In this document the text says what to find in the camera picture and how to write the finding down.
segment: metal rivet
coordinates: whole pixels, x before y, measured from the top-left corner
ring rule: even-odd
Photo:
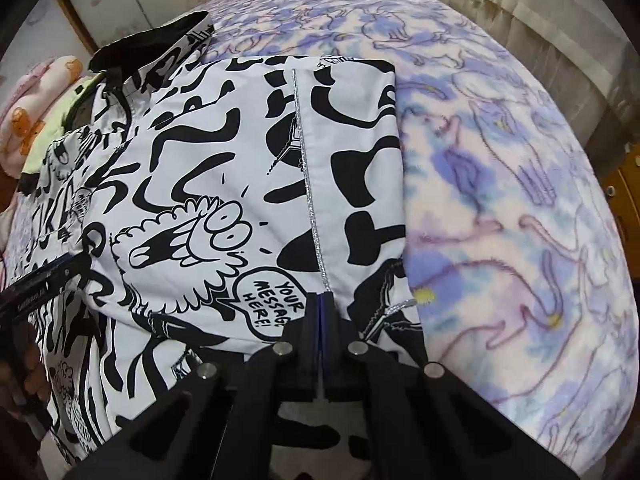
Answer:
[[[440,363],[427,363],[422,371],[431,379],[439,379],[444,375],[444,367]]]
[[[201,379],[210,379],[218,373],[218,368],[213,363],[202,363],[198,366],[196,373]]]
[[[369,345],[364,341],[351,341],[347,346],[347,350],[352,355],[362,355],[369,351]]]
[[[273,351],[279,356],[287,355],[293,352],[293,345],[288,341],[278,341],[273,345]]]

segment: hand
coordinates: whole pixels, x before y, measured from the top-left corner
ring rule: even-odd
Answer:
[[[29,344],[24,351],[23,361],[27,368],[24,389],[28,394],[37,395],[42,402],[49,402],[51,386],[47,381],[44,364],[40,362],[40,349],[35,343],[36,331],[29,323]],[[11,368],[0,361],[0,407],[7,410],[15,418],[20,418],[20,407],[16,406],[11,392],[18,387]]]

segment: bed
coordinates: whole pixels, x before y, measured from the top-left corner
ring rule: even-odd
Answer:
[[[428,355],[584,473],[633,407],[638,313],[607,203],[542,85],[438,0],[199,9],[215,28],[203,62],[308,54],[394,64],[404,261]],[[30,206],[17,197],[8,283],[24,272]]]
[[[640,65],[602,0],[440,0],[486,30],[545,86],[598,175],[638,130]]]

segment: wooden cabinet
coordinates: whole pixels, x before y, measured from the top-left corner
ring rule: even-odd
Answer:
[[[602,182],[602,187],[618,226],[631,278],[640,280],[640,144]]]

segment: finger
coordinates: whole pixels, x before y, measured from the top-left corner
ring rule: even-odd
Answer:
[[[40,363],[40,349],[36,343],[29,343],[24,351],[24,365],[27,370],[33,370]]]
[[[27,330],[29,332],[29,341],[36,341],[36,327],[34,327],[31,323],[27,323]]]
[[[0,361],[0,384],[7,384],[12,375],[11,367],[4,361]]]
[[[44,366],[37,366],[24,380],[24,391],[30,395],[34,395],[40,387],[47,382],[47,374]]]
[[[45,381],[45,383],[38,389],[38,398],[42,402],[49,402],[51,397],[51,385]]]

